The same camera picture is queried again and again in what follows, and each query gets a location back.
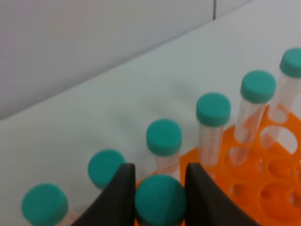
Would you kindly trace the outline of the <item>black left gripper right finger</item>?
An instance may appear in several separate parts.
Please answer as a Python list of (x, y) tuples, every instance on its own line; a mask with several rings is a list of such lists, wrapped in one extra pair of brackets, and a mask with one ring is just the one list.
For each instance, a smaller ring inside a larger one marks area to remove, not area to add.
[(187, 226), (258, 225), (231, 201), (198, 163), (186, 167), (185, 192)]

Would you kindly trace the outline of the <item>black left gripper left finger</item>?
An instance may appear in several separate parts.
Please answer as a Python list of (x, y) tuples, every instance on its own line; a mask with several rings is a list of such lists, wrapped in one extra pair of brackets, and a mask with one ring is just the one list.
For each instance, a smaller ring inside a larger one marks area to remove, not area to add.
[(133, 226), (135, 191), (135, 165), (121, 164), (110, 183), (73, 225)]

